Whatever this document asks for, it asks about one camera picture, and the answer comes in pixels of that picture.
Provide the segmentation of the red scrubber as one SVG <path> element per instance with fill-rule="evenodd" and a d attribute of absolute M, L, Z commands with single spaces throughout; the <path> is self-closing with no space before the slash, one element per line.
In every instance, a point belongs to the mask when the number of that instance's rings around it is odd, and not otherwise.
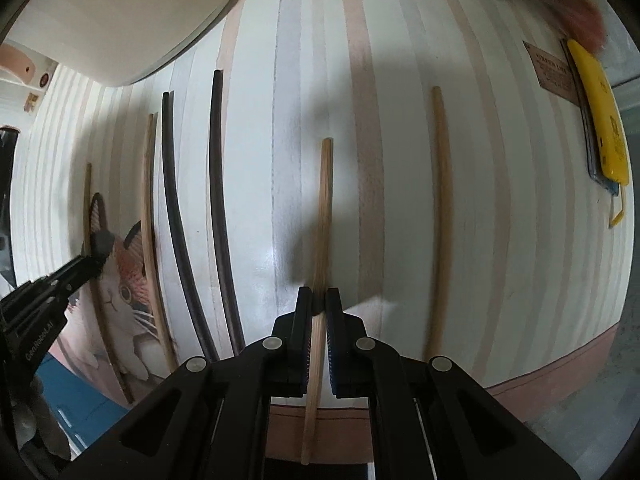
<path fill-rule="evenodd" d="M 602 14 L 590 0 L 542 0 L 567 37 L 598 55 L 605 46 Z"/>

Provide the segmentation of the light wooden chopstick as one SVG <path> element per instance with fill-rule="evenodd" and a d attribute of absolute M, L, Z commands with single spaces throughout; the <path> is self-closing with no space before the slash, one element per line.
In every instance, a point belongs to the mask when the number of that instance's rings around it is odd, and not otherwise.
<path fill-rule="evenodd" d="M 325 138 L 321 144 L 320 181 L 316 244 L 314 245 L 314 275 L 311 281 L 314 314 L 311 317 L 309 376 L 305 404 L 300 462 L 309 465 L 314 450 L 317 412 L 323 384 L 324 347 L 326 346 L 326 312 L 324 296 L 330 274 L 331 224 L 333 197 L 333 140 Z"/>

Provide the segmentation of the wooden chopstick right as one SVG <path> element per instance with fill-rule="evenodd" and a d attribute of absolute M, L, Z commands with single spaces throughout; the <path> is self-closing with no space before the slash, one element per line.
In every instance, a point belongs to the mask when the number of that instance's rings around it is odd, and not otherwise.
<path fill-rule="evenodd" d="M 449 130 L 442 95 L 442 88 L 432 89 L 432 104 L 435 121 L 436 154 L 436 233 L 434 295 L 431 304 L 430 324 L 425 347 L 425 357 L 439 354 L 444 339 L 446 314 L 449 300 L 449 282 L 452 269 L 452 219 L 454 218 L 454 186 L 452 185 Z"/>

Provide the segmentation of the pink white box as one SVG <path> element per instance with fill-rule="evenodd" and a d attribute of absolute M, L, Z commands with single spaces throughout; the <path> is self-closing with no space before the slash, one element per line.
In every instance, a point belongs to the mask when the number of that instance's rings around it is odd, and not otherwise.
<path fill-rule="evenodd" d="M 21 88 L 21 108 L 29 115 L 36 114 L 57 67 L 52 58 L 22 44 L 7 39 L 1 44 L 1 81 Z"/>

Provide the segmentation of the beige utensil holder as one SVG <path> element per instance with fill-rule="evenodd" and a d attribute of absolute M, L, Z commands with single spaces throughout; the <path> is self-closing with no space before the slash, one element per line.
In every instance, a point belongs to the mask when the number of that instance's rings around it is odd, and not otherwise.
<path fill-rule="evenodd" d="M 29 0 L 8 38 L 107 87 L 151 75 L 230 0 Z"/>

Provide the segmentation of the dark chopstick left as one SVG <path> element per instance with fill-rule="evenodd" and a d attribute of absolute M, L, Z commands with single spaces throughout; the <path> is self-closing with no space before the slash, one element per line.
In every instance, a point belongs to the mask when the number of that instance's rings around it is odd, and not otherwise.
<path fill-rule="evenodd" d="M 178 277 L 184 300 L 186 300 L 186 308 L 189 312 L 194 333 L 198 338 L 198 344 L 201 347 L 204 358 L 209 362 L 216 362 L 219 360 L 219 354 L 210 333 L 198 288 L 196 287 L 180 212 L 175 167 L 174 118 L 174 92 L 166 91 L 162 95 L 162 108 L 160 109 L 160 152 L 162 153 L 163 181 L 171 246 L 176 258 Z"/>

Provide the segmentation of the yellow phone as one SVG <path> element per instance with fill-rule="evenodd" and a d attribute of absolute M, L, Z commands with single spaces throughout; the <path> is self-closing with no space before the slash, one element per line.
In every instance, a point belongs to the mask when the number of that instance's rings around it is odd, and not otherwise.
<path fill-rule="evenodd" d="M 602 174 L 626 186 L 629 168 L 625 131 L 608 77 L 598 59 L 579 42 L 569 39 L 566 44 L 585 90 Z"/>

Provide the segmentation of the dark chopstick right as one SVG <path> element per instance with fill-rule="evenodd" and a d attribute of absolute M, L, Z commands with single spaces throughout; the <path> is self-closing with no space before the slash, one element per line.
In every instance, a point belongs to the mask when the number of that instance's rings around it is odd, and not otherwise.
<path fill-rule="evenodd" d="M 209 203 L 212 213 L 213 242 L 216 269 L 224 318 L 229 340 L 235 356 L 245 348 L 238 300 L 234 288 L 232 265 L 224 208 L 224 154 L 222 154 L 222 97 L 224 96 L 224 72 L 214 70 L 212 99 L 209 114 Z"/>

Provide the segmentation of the dark chopstick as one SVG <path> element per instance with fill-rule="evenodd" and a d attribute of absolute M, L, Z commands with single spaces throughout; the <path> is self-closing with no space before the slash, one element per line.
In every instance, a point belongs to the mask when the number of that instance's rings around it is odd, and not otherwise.
<path fill-rule="evenodd" d="M 224 318 L 229 340 L 235 356 L 245 348 L 238 300 L 234 288 L 232 265 L 224 208 L 224 154 L 222 154 L 222 97 L 224 96 L 224 72 L 214 70 L 212 99 L 209 114 L 209 203 L 212 213 L 213 242 L 216 269 Z"/>
<path fill-rule="evenodd" d="M 180 212 L 175 167 L 174 118 L 174 92 L 166 91 L 162 95 L 162 108 L 160 109 L 160 152 L 162 153 L 163 181 L 171 246 L 176 258 L 178 277 L 184 300 L 186 300 L 186 308 L 189 312 L 194 333 L 198 338 L 198 344 L 201 347 L 204 358 L 209 362 L 216 362 L 219 360 L 219 354 L 210 333 L 198 288 L 196 287 Z"/>

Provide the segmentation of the wooden chopstick far left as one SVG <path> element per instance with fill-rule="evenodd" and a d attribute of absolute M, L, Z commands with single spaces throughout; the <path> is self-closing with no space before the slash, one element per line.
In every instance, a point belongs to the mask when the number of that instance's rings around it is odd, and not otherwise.
<path fill-rule="evenodd" d="M 87 256 L 93 257 L 93 249 L 91 248 L 91 180 L 92 165 L 90 162 L 86 165 L 85 182 L 84 182 L 84 248 Z M 99 277 L 92 278 L 89 281 L 91 299 L 93 301 L 94 314 L 96 315 L 96 324 L 104 343 L 107 361 L 114 370 L 118 386 L 128 405 L 134 402 L 131 391 L 125 382 L 122 372 L 119 370 L 116 354 L 113 346 L 112 337 L 108 330 L 107 319 L 104 312 Z"/>

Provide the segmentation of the striped cat table mat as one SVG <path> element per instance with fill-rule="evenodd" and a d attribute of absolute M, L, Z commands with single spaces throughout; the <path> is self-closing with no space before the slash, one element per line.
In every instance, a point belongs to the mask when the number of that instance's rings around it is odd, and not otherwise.
<path fill-rule="evenodd" d="M 245 344 L 290 312 L 312 275 L 320 150 L 333 140 L 329 282 L 368 333 L 424 355 L 434 295 L 432 89 L 446 108 L 454 218 L 442 348 L 515 416 L 531 420 L 591 382 L 610 353 L 629 278 L 632 223 L 588 177 L 578 107 L 539 70 L 561 39 L 519 1 L 238 0 L 161 70 L 107 87 L 58 63 L 17 138 L 11 245 L 18 282 L 114 244 L 100 277 L 119 370 L 134 400 L 169 372 L 141 238 L 146 118 L 157 114 L 153 219 L 158 278 L 178 362 L 201 347 L 169 234 L 160 109 L 174 92 L 180 212 L 218 354 L 232 356 L 209 203 L 214 70 L 224 72 L 224 208 Z M 53 347 L 126 403 L 83 289 Z"/>

